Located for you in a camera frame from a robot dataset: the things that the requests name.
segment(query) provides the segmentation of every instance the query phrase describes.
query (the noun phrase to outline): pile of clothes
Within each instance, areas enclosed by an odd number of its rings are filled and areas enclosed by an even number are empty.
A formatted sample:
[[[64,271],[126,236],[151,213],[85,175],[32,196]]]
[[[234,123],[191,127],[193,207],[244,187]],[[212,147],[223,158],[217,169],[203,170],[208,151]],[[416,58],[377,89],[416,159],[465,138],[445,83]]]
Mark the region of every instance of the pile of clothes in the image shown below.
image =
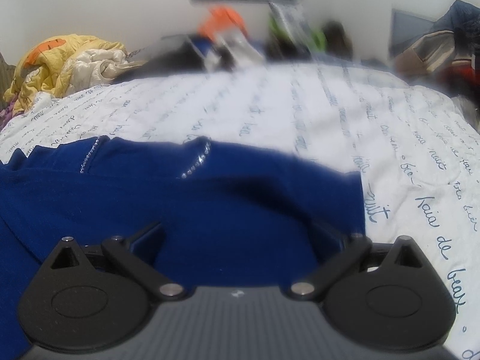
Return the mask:
[[[75,34],[49,38],[20,59],[3,95],[4,108],[16,116],[32,107],[40,91],[62,98],[107,83],[130,67],[119,42]]]
[[[428,31],[390,52],[399,76],[457,98],[467,122],[480,131],[480,8],[456,0]]]

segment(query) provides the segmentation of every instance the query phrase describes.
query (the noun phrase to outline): yellow blanket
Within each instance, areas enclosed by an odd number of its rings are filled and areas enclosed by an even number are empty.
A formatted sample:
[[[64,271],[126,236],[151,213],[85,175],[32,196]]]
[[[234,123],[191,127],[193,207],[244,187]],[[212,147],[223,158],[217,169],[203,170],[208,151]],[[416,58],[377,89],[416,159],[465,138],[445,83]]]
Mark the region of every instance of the yellow blanket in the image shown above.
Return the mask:
[[[66,62],[90,49],[120,49],[125,52],[125,46],[119,42],[72,34],[49,38],[25,54],[15,69],[10,88],[3,96],[6,104],[9,104],[15,94],[19,94],[13,115],[30,109],[37,92],[63,97],[73,69],[73,64]]]

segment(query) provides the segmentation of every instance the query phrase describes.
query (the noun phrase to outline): black clamp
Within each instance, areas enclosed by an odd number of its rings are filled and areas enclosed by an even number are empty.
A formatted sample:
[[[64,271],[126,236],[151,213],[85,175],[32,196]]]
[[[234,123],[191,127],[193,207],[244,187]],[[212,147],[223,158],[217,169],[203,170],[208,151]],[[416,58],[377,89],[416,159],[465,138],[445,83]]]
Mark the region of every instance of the black clamp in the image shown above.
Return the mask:
[[[54,352],[95,352],[136,335],[162,303],[194,297],[152,268],[163,239],[158,223],[100,246],[63,238],[20,300],[27,337]],[[393,245],[354,238],[284,295],[318,304],[337,332],[375,350],[431,348],[446,339],[455,320],[447,288],[406,236]]]

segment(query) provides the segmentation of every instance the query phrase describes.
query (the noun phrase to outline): bed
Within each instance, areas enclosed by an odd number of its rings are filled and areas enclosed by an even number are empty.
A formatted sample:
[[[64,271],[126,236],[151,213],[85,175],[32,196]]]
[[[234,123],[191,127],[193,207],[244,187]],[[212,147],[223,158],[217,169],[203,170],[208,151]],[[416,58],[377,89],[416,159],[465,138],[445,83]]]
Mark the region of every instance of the bed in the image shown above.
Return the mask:
[[[360,171],[367,235],[414,237],[455,301],[446,346],[478,359],[480,136],[448,97],[387,72],[327,64],[141,79],[59,100],[39,93],[0,133],[0,160],[97,135],[208,136]]]

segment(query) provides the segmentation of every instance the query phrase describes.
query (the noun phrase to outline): blue sweater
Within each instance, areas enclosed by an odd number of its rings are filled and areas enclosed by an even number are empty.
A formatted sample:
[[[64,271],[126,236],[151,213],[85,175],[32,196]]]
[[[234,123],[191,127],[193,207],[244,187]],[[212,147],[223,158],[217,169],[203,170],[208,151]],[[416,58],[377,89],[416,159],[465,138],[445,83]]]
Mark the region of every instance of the blue sweater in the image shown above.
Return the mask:
[[[172,280],[288,286],[340,250],[335,234],[312,226],[365,232],[359,173],[204,138],[100,137],[37,146],[28,158],[17,149],[0,164],[0,186],[0,359],[27,349],[17,303],[63,236],[98,244],[160,221],[154,266]]]

